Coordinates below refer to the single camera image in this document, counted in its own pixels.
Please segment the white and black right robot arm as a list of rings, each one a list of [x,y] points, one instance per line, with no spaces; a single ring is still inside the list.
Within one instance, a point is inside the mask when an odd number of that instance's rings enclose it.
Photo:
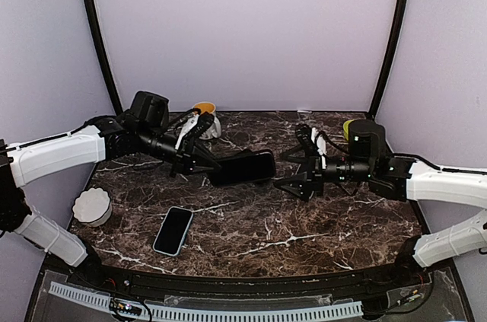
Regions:
[[[345,125],[348,147],[340,156],[329,156],[332,140],[308,125],[295,130],[298,145],[283,152],[285,161],[299,165],[298,172],[277,180],[276,188],[301,200],[323,194],[326,183],[367,183],[372,193],[398,201],[431,200],[474,206],[473,217],[434,234],[404,242],[389,268],[389,281],[403,287],[440,261],[486,247],[486,171],[433,164],[418,155],[391,152],[386,131],[372,120],[351,120]]]

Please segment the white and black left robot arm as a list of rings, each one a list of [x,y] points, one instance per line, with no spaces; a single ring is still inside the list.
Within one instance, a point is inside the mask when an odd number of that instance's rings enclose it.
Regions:
[[[215,156],[199,141],[214,122],[199,113],[179,135],[170,134],[168,99],[136,93],[131,107],[117,116],[97,116],[81,127],[32,142],[1,144],[1,230],[14,232],[77,269],[92,289],[107,283],[107,271],[86,242],[42,216],[25,200],[23,187],[41,177],[141,153],[171,163],[170,175],[220,170]]]

